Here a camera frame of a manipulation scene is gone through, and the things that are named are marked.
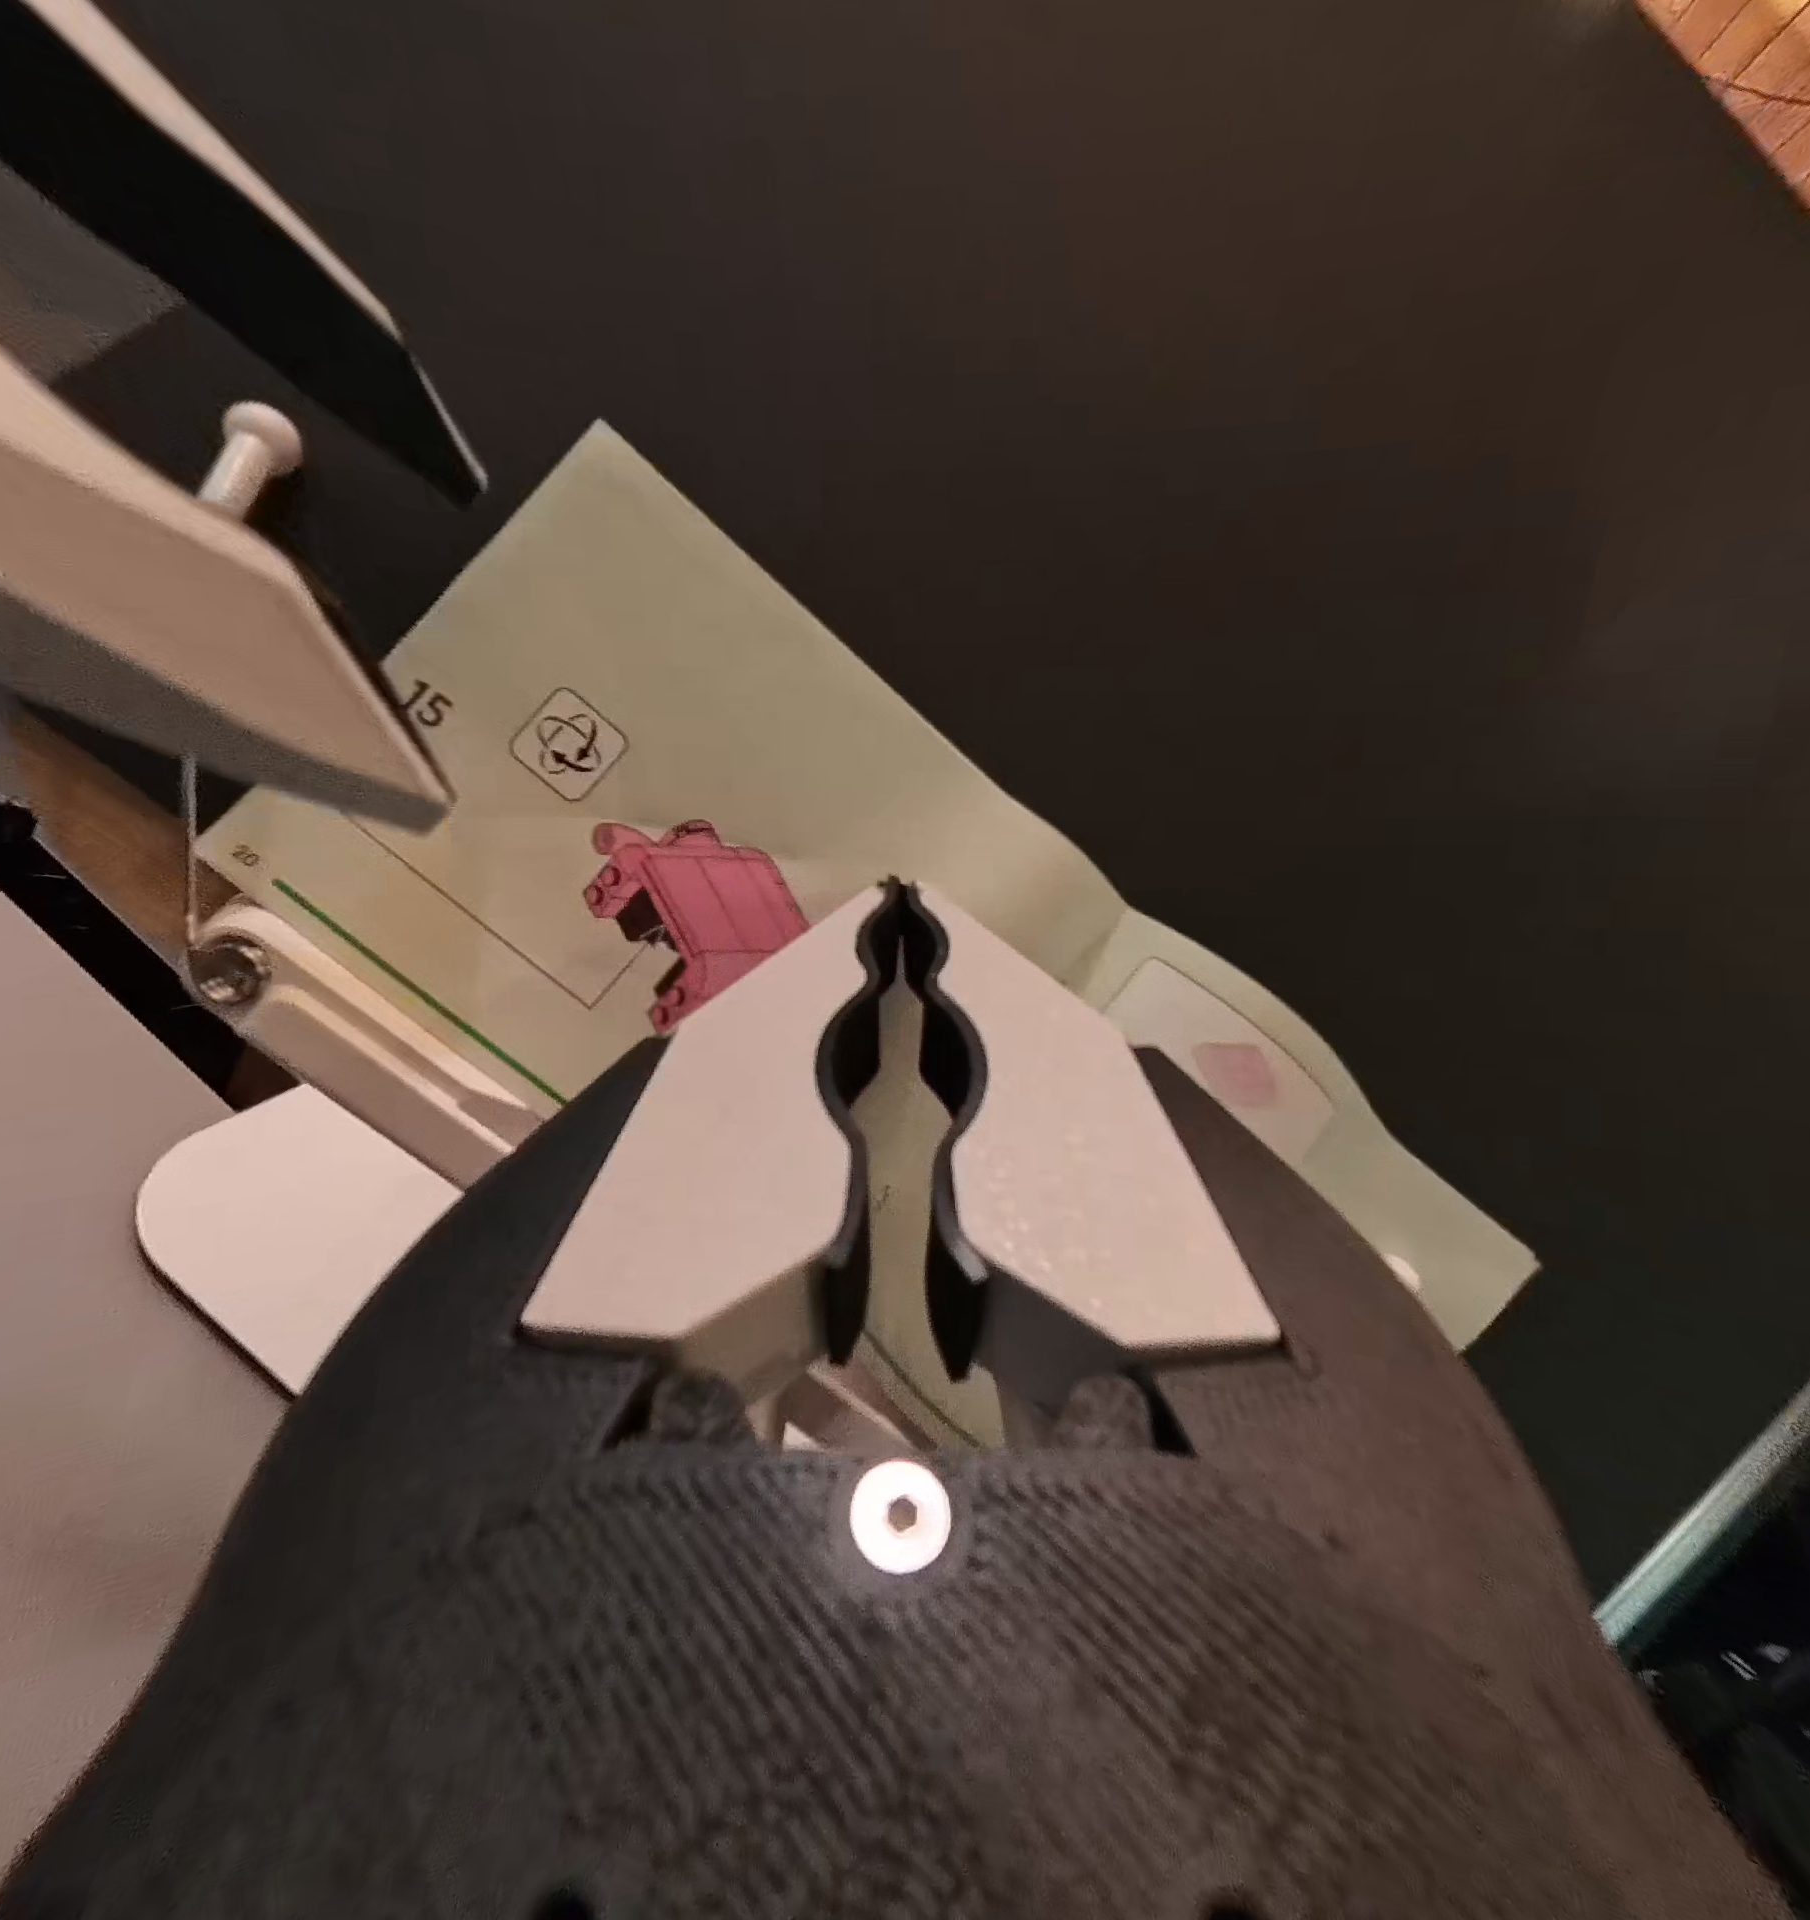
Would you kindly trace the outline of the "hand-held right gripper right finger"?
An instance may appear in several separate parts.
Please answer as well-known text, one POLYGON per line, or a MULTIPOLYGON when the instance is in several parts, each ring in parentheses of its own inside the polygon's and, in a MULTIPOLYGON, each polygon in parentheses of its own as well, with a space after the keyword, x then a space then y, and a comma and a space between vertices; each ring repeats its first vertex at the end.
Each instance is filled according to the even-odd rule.
POLYGON ((900 889, 900 1401, 1002 1443, 1099 1375, 1283 1353, 1139 1049, 932 885, 900 889))

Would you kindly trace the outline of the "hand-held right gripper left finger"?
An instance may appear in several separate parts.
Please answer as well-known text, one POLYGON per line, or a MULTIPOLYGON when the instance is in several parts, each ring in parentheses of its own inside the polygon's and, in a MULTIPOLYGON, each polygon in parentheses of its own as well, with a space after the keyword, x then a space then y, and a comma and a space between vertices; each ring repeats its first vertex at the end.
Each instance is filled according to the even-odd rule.
POLYGON ((520 1327, 641 1355, 759 1402, 854 1355, 899 883, 856 893, 664 1042, 520 1327))

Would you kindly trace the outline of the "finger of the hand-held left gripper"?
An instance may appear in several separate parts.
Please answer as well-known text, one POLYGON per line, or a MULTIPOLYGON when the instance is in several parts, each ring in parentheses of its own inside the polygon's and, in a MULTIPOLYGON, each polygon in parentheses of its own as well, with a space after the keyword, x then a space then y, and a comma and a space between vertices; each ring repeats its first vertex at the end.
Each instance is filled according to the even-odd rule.
POLYGON ((485 492, 382 301, 95 4, 0 1, 0 165, 441 497, 485 492))
POLYGON ((58 627, 0 686, 212 771, 422 831, 450 790, 293 562, 245 524, 302 462, 238 402, 200 492, 92 429, 0 348, 0 591, 58 627))

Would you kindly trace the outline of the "white book stand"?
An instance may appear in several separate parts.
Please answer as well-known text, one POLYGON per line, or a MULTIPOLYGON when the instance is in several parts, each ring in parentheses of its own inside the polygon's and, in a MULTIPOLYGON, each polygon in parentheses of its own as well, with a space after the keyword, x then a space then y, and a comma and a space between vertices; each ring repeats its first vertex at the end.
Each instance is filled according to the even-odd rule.
POLYGON ((162 1280, 289 1393, 390 1263, 577 1084, 582 1007, 512 927, 538 800, 515 749, 536 687, 493 634, 420 621, 405 714, 457 802, 432 829, 256 790, 202 818, 180 770, 183 963, 200 1002, 292 1086, 169 1151, 136 1226, 162 1280))

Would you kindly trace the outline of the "brick instruction booklet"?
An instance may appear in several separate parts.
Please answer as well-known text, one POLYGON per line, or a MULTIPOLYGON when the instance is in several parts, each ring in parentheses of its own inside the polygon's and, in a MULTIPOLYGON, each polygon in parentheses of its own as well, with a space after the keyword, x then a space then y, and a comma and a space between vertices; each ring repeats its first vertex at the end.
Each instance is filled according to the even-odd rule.
POLYGON ((464 1187, 865 881, 925 879, 1331 1201, 1461 1351, 1536 1254, 1300 1017, 1128 906, 606 423, 387 659, 457 793, 413 834, 256 788, 193 963, 259 1052, 464 1187))

